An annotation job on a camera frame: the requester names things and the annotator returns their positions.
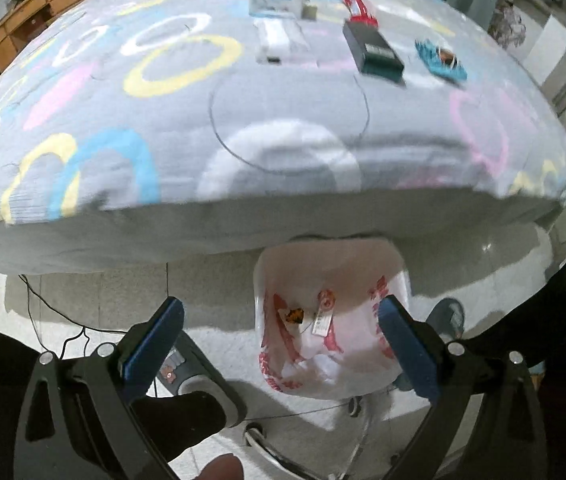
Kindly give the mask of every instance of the blue gripper pad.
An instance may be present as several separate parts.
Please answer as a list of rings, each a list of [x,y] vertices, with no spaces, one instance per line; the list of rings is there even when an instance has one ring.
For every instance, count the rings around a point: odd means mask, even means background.
[[[416,394],[435,404],[440,395],[436,362],[416,337],[394,301],[391,298],[381,300],[378,306],[378,324]]]
[[[152,319],[143,324],[145,333],[123,363],[121,370],[124,397],[127,400],[145,396],[172,348],[174,339],[183,330],[184,320],[183,303],[176,298],[168,298]]]

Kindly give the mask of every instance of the red package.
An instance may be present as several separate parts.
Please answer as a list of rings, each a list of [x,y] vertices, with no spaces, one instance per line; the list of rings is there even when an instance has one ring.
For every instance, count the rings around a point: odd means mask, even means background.
[[[378,20],[368,12],[363,0],[343,0],[343,3],[349,9],[350,22],[366,23],[370,27],[378,28]]]

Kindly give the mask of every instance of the black box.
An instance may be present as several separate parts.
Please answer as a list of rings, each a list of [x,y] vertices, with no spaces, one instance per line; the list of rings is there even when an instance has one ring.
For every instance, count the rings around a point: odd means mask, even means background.
[[[379,75],[397,83],[401,80],[403,62],[378,30],[365,23],[346,21],[343,35],[359,72]]]

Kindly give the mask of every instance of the gray shoe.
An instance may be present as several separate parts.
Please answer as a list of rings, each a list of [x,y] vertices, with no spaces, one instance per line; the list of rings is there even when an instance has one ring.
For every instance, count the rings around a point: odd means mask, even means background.
[[[245,420],[247,407],[243,399],[184,331],[177,336],[157,378],[173,396],[192,392],[212,395],[225,412],[227,428]]]

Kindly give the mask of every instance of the person's foot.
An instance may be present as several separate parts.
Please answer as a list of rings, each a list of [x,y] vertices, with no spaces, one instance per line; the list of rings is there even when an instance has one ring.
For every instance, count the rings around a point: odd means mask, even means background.
[[[449,343],[463,336],[465,310],[455,298],[444,298],[434,306],[425,322],[436,331],[443,343]]]
[[[227,428],[240,424],[247,415],[247,407],[236,390],[183,331],[177,336],[157,378],[173,396],[192,392],[213,396],[225,412]]]

